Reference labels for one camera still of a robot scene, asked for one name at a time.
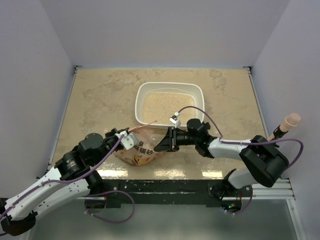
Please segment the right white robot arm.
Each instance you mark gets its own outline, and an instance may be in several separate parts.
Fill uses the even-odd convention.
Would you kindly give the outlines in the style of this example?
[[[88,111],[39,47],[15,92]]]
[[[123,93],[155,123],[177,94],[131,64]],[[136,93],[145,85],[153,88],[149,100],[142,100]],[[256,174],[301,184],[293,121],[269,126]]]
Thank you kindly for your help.
[[[192,118],[187,129],[169,127],[164,138],[154,147],[155,152],[177,152],[180,146],[193,145],[205,158],[240,160],[245,167],[231,170],[212,187],[213,194],[235,196],[243,187],[260,184],[271,188],[289,166],[288,159],[267,139],[256,135],[244,141],[222,140],[209,134],[210,124]]]

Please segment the beige litter scoop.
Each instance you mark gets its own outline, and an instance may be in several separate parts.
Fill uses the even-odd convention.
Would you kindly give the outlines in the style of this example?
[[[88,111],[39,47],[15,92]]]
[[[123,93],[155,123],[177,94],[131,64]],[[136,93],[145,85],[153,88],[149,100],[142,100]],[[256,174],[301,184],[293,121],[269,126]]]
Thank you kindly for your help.
[[[301,121],[301,117],[297,113],[291,113],[287,115],[283,122],[275,128],[272,134],[268,137],[268,141],[281,139],[284,135],[288,133],[288,131],[296,127]]]

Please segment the white litter box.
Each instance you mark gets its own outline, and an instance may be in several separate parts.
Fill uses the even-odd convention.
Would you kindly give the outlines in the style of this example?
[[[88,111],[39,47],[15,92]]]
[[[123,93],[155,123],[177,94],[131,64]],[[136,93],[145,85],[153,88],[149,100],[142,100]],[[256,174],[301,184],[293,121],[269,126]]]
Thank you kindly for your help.
[[[142,125],[165,129],[173,124],[169,118],[183,107],[205,110],[202,89],[192,83],[146,82],[137,92],[135,119]]]

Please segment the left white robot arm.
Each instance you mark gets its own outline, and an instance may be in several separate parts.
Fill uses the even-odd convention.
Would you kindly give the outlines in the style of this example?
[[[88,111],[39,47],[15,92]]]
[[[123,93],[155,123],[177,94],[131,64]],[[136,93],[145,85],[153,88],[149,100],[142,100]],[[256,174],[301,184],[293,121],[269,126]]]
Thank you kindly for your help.
[[[102,136],[90,133],[23,192],[0,200],[4,234],[19,236],[36,220],[78,197],[99,196],[104,190],[97,168],[115,151],[129,150],[139,141],[128,129],[112,129]]]

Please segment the orange cat litter bag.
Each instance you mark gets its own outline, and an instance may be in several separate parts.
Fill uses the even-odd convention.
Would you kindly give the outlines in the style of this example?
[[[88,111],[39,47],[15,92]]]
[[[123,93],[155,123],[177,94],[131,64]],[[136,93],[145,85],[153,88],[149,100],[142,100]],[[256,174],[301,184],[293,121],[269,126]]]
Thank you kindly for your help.
[[[155,139],[154,131],[150,129],[151,125],[156,122],[155,120],[130,128],[128,131],[134,134],[138,143],[128,150],[115,151],[113,153],[114,156],[132,166],[143,166],[162,157],[164,155],[163,152],[156,152],[154,150],[158,142]]]

